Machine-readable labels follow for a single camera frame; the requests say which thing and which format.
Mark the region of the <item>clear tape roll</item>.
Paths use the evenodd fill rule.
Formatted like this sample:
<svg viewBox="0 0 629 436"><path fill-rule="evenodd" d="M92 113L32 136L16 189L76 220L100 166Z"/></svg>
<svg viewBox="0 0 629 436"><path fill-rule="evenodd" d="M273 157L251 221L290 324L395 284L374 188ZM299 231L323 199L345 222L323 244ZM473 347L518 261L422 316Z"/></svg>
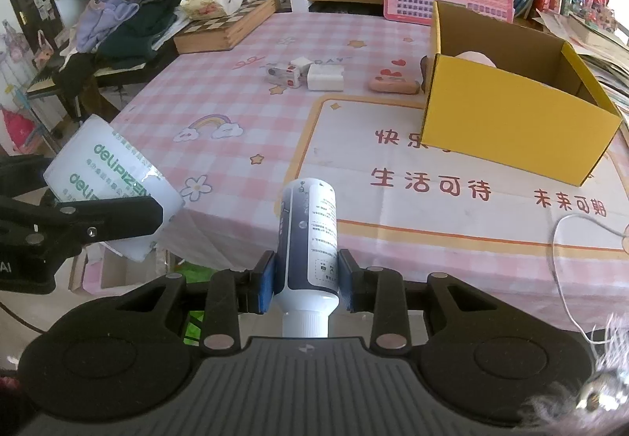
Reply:
<svg viewBox="0 0 629 436"><path fill-rule="evenodd" d="M126 138L93 114L63 146L44 173L47 186L63 203L153 197L162 222L146 237L109 240L108 248L134 261L144 260L160 233L183 208L179 192Z"/></svg>

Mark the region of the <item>pink eraser case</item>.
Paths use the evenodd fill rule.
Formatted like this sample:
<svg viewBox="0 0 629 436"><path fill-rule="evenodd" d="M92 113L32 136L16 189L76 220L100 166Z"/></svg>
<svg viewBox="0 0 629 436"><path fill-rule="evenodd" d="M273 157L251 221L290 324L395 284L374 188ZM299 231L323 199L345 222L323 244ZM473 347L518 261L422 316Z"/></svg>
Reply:
<svg viewBox="0 0 629 436"><path fill-rule="evenodd" d="M379 93L413 95L420 90L417 80L395 76L376 76L369 81L369 88Z"/></svg>

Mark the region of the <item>white power adapter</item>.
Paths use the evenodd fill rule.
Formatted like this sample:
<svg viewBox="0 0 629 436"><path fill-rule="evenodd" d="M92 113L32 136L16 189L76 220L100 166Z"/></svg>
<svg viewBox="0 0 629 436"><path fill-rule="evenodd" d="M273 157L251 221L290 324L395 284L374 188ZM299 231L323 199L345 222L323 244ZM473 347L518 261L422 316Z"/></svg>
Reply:
<svg viewBox="0 0 629 436"><path fill-rule="evenodd" d="M310 91L341 92L344 89L344 67L340 64L313 64L307 74Z"/></svg>

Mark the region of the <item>pink plush pig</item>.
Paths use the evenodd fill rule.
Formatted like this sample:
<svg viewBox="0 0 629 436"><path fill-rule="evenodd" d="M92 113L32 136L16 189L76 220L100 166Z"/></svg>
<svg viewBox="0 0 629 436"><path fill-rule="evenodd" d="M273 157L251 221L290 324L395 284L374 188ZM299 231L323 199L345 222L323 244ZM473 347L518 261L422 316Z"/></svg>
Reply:
<svg viewBox="0 0 629 436"><path fill-rule="evenodd" d="M483 64L483 65L486 65L486 66L490 66L491 68L495 68L496 67L494 61L489 59L483 53L476 52L476 51L462 52L461 54L457 55L457 58L458 59L463 59L463 60L466 60L466 61L476 62L476 63Z"/></svg>

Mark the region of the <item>small white cube charger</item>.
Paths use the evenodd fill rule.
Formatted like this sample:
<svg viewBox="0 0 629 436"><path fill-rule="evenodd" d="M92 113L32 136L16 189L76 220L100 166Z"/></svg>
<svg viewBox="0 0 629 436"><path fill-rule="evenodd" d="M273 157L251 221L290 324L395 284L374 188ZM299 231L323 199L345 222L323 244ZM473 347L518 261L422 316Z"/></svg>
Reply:
<svg viewBox="0 0 629 436"><path fill-rule="evenodd" d="M298 71L298 74L300 74L301 77L307 76L310 67L314 63L315 62L313 60L310 60L304 56L295 58L289 62L292 68L296 69Z"/></svg>

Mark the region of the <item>pink checkered tablecloth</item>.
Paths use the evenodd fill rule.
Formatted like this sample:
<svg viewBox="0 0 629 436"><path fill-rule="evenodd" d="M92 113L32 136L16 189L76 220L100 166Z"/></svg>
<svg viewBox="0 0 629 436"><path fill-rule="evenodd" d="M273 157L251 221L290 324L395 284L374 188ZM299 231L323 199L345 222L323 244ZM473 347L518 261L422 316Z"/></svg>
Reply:
<svg viewBox="0 0 629 436"><path fill-rule="evenodd" d="M628 151L616 139L582 187L423 145L419 96L378 94L419 74L430 33L367 15L277 13L227 52L178 57L114 128L183 198L168 251L245 269L276 247L292 179L334 187L339 243L413 281L452 274L560 327L628 308ZM344 67L341 92L272 84L298 57Z"/></svg>

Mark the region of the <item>pile of clothes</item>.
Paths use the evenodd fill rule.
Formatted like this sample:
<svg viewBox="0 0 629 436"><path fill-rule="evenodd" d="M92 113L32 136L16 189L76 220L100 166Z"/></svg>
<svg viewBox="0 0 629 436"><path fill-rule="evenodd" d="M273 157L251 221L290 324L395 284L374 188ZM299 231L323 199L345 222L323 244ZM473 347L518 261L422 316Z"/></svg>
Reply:
<svg viewBox="0 0 629 436"><path fill-rule="evenodd" d="M74 96L103 68L130 69L153 60L159 43L181 28L182 0L90 0L70 29L52 80Z"/></svg>

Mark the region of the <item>yellow cardboard box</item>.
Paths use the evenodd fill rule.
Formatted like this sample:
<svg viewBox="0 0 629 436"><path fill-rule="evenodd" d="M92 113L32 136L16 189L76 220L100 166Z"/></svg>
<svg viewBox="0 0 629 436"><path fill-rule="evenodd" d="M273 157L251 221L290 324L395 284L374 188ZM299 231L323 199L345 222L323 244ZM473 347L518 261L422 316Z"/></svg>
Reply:
<svg viewBox="0 0 629 436"><path fill-rule="evenodd" d="M431 40L422 143L584 184L623 119L572 44L439 0Z"/></svg>

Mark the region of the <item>wooden chess box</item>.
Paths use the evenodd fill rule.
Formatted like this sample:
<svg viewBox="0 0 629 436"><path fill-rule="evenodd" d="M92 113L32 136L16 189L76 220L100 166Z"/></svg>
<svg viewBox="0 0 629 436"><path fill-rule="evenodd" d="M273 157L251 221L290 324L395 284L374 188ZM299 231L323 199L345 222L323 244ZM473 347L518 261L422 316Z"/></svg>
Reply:
<svg viewBox="0 0 629 436"><path fill-rule="evenodd" d="M280 0L249 0L231 15L191 22L174 37L179 54L230 51L277 11Z"/></svg>

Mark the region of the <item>stack of papers and books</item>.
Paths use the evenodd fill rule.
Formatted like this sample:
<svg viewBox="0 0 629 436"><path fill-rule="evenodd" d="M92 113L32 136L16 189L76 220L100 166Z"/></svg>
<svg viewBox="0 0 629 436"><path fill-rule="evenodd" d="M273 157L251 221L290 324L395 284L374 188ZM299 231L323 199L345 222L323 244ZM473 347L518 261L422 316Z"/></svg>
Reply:
<svg viewBox="0 0 629 436"><path fill-rule="evenodd" d="M572 44L628 126L628 47L573 14L565 17L550 11L538 12L534 21Z"/></svg>

